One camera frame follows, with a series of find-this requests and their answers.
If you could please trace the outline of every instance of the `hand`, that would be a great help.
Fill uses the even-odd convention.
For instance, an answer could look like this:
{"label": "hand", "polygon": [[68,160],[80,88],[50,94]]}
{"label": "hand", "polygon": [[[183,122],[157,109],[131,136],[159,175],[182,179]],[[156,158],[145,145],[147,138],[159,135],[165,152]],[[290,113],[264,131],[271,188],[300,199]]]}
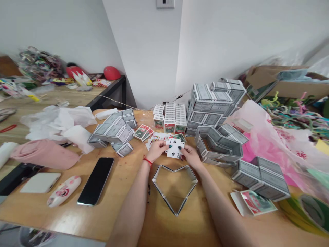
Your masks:
{"label": "hand", "polygon": [[185,144],[185,149],[183,148],[180,148],[180,146],[178,147],[182,154],[185,156],[187,162],[189,163],[189,165],[191,167],[193,167],[197,172],[203,168],[203,164],[200,160],[200,157],[198,155],[198,152],[195,150],[195,148],[189,146],[189,145],[186,145]]}
{"label": "hand", "polygon": [[169,149],[169,145],[166,146],[164,140],[153,142],[146,158],[153,163],[167,149]]}

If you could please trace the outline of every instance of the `white wall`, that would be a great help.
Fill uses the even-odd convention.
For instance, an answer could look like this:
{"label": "white wall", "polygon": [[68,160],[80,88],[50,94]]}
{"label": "white wall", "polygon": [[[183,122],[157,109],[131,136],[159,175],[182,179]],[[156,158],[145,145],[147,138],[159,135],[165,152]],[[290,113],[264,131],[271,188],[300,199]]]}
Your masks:
{"label": "white wall", "polygon": [[111,65],[125,74],[102,0],[4,0],[0,23],[0,52],[13,60],[19,49],[34,46],[89,73]]}
{"label": "white wall", "polygon": [[235,78],[289,48],[308,53],[329,36],[328,12],[326,0],[185,0],[176,93]]}
{"label": "white wall", "polygon": [[155,0],[103,0],[137,106],[149,109],[174,95],[182,0],[156,9]]}

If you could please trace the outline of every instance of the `white paper cone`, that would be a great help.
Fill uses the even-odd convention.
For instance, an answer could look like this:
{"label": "white paper cone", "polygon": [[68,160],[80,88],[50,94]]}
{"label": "white paper cone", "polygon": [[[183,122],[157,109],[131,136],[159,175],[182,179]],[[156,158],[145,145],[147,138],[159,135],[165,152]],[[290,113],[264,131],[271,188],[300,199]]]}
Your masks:
{"label": "white paper cone", "polygon": [[0,147],[0,169],[9,159],[10,154],[14,151],[15,147],[19,146],[18,143],[15,142],[5,142]]}

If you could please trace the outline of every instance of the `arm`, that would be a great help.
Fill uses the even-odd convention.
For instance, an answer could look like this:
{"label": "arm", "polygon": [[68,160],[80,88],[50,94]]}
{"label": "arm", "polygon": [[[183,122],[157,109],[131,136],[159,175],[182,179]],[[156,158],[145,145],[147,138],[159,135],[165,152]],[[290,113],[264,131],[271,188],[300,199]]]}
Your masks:
{"label": "arm", "polygon": [[[165,141],[154,142],[146,158],[153,163],[168,148]],[[137,245],[145,217],[150,170],[150,163],[143,160],[123,202],[106,247]]]}
{"label": "arm", "polygon": [[188,145],[185,145],[185,149],[180,150],[187,162],[200,176],[209,209],[223,246],[258,246],[246,231],[239,213],[225,198],[202,164],[196,150]]}

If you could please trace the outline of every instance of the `red balloon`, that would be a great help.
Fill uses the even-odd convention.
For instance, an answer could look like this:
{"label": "red balloon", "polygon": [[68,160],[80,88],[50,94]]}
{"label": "red balloon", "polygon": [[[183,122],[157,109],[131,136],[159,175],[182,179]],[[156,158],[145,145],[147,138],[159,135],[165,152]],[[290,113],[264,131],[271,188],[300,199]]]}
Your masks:
{"label": "red balloon", "polygon": [[78,66],[66,67],[66,73],[68,74],[69,77],[74,79],[72,72],[74,72],[76,75],[78,75],[77,73],[82,75],[82,69],[80,67]]}
{"label": "red balloon", "polygon": [[109,81],[117,80],[121,77],[120,72],[113,66],[106,66],[104,68],[104,76]]}

